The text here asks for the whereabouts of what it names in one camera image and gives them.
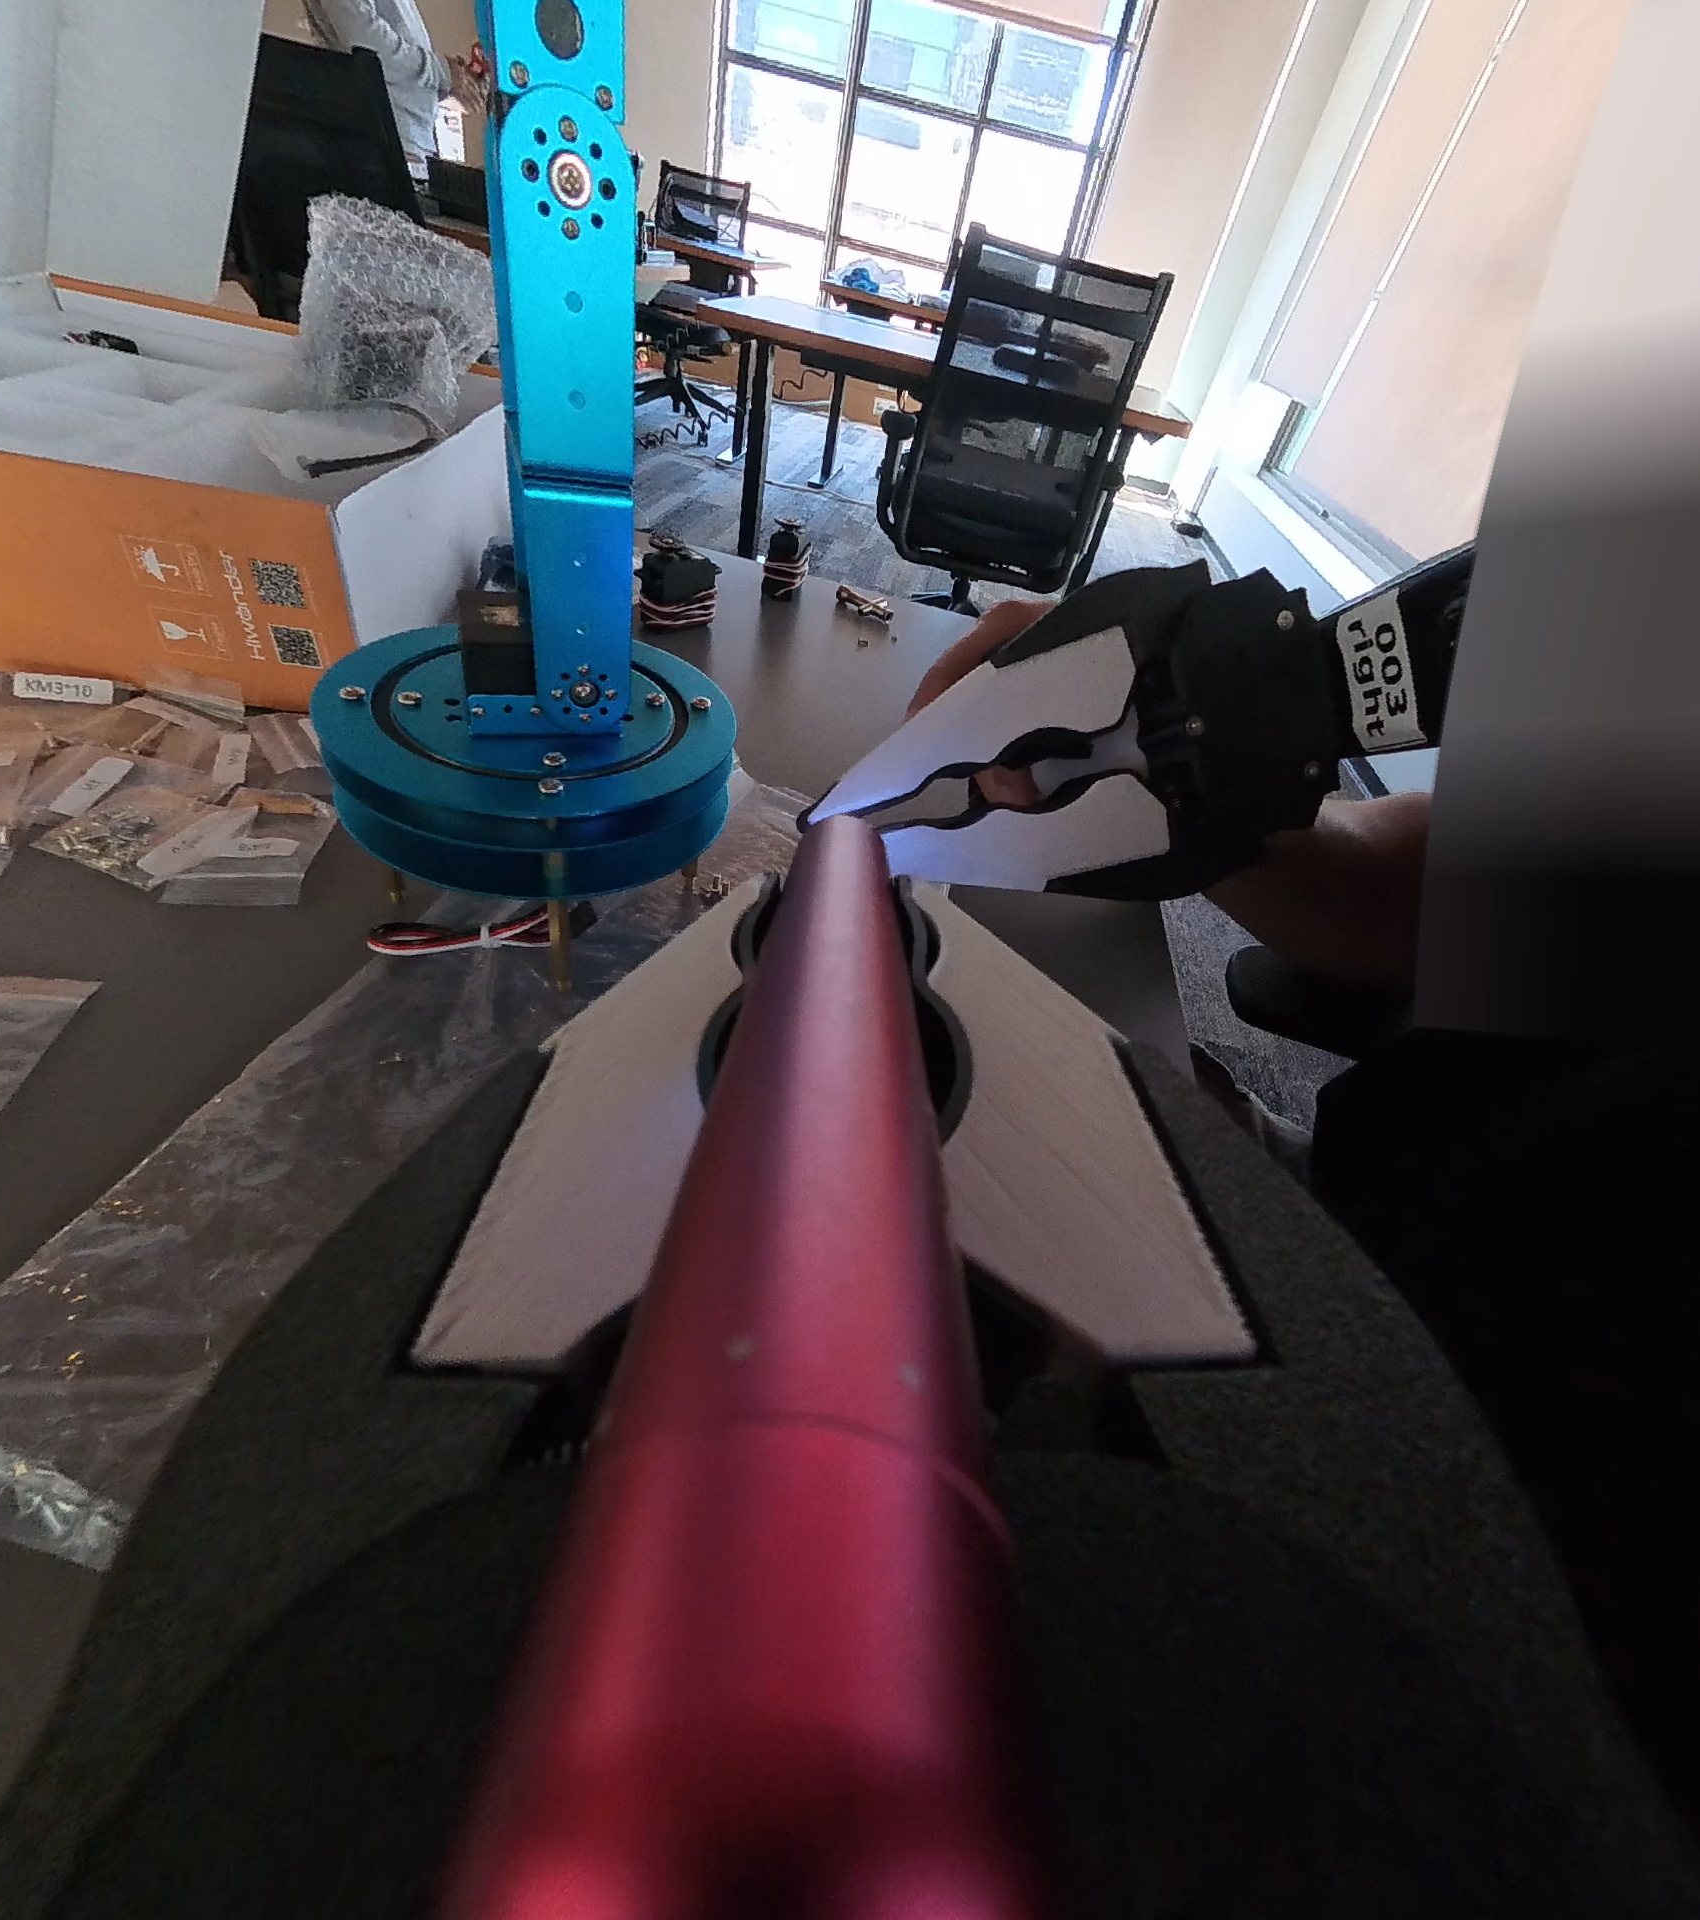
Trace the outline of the person's right hand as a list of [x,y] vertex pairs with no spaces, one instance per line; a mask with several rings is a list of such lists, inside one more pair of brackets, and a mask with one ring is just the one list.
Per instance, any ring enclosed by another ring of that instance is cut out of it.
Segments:
[[1316,824],[1210,885],[1223,914],[1283,960],[1345,981],[1410,990],[1431,833],[1431,792],[1324,799]]

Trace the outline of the beige roller blind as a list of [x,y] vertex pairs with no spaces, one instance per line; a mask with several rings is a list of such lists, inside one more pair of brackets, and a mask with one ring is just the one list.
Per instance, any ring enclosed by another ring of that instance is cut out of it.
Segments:
[[1365,536],[1468,541],[1627,4],[1427,4],[1261,384],[1282,469]]

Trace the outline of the bubble wrap bundle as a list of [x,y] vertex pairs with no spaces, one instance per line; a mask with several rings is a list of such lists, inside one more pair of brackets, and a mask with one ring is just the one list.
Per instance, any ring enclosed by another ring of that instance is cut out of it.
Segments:
[[309,200],[297,362],[312,405],[404,403],[447,427],[500,340],[484,252],[349,196]]

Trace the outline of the large grid window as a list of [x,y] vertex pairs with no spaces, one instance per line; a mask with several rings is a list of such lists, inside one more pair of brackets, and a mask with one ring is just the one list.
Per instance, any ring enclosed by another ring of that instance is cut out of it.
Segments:
[[766,292],[931,293],[972,224],[1087,252],[1154,4],[722,4],[713,156]]

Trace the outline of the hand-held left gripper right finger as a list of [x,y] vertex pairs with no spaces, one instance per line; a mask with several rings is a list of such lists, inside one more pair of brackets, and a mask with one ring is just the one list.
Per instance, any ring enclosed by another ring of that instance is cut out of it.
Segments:
[[973,1068],[943,1143],[959,1252],[1105,1361],[1249,1361],[1251,1327],[1116,1050],[1116,1031],[959,912],[931,984]]

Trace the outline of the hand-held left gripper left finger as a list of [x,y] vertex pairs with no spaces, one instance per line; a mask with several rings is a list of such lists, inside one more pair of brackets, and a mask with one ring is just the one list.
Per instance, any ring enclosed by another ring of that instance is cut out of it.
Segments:
[[559,1367],[648,1283],[706,1116],[700,1047],[741,984],[761,879],[566,1024],[411,1346],[421,1367]]

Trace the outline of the white foam padding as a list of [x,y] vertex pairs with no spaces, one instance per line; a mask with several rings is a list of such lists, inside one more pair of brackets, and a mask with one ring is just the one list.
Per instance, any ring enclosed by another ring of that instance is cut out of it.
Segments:
[[297,389],[293,337],[227,311],[193,315],[0,277],[0,448],[63,444],[92,421],[164,427],[185,403],[275,408]]

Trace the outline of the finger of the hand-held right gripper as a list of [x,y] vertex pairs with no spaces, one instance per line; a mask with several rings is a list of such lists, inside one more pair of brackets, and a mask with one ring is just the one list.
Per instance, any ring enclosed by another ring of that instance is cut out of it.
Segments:
[[972,825],[883,828],[894,875],[1040,894],[1050,883],[1169,853],[1169,811],[1133,773],[1092,780],[1058,810],[985,810]]
[[865,755],[810,810],[810,821],[873,816],[937,780],[995,765],[1040,733],[1099,737],[1120,726],[1133,692],[1136,661],[1124,629],[1021,661],[980,665]]

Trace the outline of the large clear plastic bag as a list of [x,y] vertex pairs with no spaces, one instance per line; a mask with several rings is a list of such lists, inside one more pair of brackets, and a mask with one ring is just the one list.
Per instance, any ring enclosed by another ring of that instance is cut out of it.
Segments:
[[102,1573],[266,1302],[501,1068],[724,891],[607,907],[551,997],[529,950],[368,960],[0,1283],[0,1540]]

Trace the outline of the orange and white cardboard box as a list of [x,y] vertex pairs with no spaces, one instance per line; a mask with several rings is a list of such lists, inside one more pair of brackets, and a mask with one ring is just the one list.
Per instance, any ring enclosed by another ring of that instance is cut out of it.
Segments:
[[[241,320],[297,345],[285,323]],[[185,403],[164,427],[92,421],[63,444],[0,448],[0,669],[146,684],[175,665],[307,709],[353,645],[447,619],[508,533],[500,379],[466,374],[429,448],[405,412],[305,397],[297,381],[272,408]]]

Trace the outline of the pile of small screw bags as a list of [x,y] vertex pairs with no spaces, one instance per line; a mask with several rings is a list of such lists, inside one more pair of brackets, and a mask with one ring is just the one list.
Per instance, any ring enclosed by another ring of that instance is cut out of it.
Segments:
[[168,906],[297,906],[331,828],[309,721],[233,680],[0,676],[0,875],[33,847]]

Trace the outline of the blue toy robot arm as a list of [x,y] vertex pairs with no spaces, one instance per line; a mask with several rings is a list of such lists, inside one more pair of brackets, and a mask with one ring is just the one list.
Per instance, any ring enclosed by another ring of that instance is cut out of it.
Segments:
[[515,591],[356,648],[309,693],[340,825],[381,864],[547,906],[695,866],[728,818],[722,688],[633,639],[636,174],[621,4],[481,4]]

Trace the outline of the red electric screwdriver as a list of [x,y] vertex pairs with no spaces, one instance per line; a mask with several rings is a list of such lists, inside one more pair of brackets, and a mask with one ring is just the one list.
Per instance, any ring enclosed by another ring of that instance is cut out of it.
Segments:
[[770,914],[440,1918],[1042,1918],[885,853]]

